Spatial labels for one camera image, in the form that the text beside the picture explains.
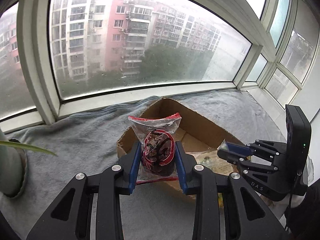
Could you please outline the red clear date snack bag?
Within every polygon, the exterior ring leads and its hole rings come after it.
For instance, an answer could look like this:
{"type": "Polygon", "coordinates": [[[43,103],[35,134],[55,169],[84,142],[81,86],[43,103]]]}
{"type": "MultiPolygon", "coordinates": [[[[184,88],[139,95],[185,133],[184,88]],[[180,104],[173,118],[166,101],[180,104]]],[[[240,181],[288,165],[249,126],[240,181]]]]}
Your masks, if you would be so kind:
{"type": "Polygon", "coordinates": [[[182,117],[179,113],[160,119],[128,116],[141,143],[141,162],[137,184],[177,180],[175,138],[182,117]]]}

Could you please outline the grey towel blanket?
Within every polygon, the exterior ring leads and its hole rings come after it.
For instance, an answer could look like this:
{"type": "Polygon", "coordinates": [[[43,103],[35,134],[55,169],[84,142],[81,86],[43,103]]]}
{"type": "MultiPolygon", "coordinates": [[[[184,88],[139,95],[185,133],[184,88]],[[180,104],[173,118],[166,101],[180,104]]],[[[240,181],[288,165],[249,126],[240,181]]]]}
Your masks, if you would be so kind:
{"type": "Polygon", "coordinates": [[[97,239],[123,239],[121,195],[133,192],[140,167],[175,170],[183,193],[196,195],[193,239],[219,239],[223,196],[227,239],[287,239],[265,203],[239,172],[227,176],[198,164],[166,128],[153,128],[129,153],[99,174],[79,173],[62,189],[28,234],[29,239],[89,239],[94,194],[97,239]]]}

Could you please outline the green plant pot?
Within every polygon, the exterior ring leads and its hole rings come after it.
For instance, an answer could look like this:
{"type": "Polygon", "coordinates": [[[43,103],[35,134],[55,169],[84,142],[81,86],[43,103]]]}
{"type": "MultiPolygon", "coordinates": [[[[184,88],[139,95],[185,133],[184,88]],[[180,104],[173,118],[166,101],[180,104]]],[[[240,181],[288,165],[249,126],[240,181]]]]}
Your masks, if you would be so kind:
{"type": "Polygon", "coordinates": [[[25,188],[28,160],[24,150],[1,145],[1,193],[8,198],[19,197],[25,188]]]}

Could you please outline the spider plant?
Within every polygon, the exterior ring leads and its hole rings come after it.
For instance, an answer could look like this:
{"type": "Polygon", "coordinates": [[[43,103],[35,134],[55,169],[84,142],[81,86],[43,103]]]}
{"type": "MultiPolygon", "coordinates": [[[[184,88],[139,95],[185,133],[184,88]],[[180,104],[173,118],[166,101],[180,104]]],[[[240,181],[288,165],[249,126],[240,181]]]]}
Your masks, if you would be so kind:
{"type": "Polygon", "coordinates": [[[18,148],[18,149],[22,149],[22,150],[33,151],[33,152],[41,152],[41,153],[45,153],[45,154],[56,156],[56,154],[53,153],[52,151],[49,151],[49,150],[46,150],[44,148],[40,148],[40,147],[37,147],[37,146],[33,146],[33,145],[22,144],[20,142],[1,141],[0,145],[1,146],[6,146],[6,147],[18,148]]]}

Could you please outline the white window frame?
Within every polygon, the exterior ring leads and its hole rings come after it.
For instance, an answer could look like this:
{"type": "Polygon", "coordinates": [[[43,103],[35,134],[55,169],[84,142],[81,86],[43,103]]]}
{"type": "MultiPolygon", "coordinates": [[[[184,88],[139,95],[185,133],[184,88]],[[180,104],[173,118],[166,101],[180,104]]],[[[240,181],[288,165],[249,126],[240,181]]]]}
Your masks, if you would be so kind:
{"type": "Polygon", "coordinates": [[[149,96],[260,89],[312,120],[319,0],[1,0],[1,129],[149,96]]]}

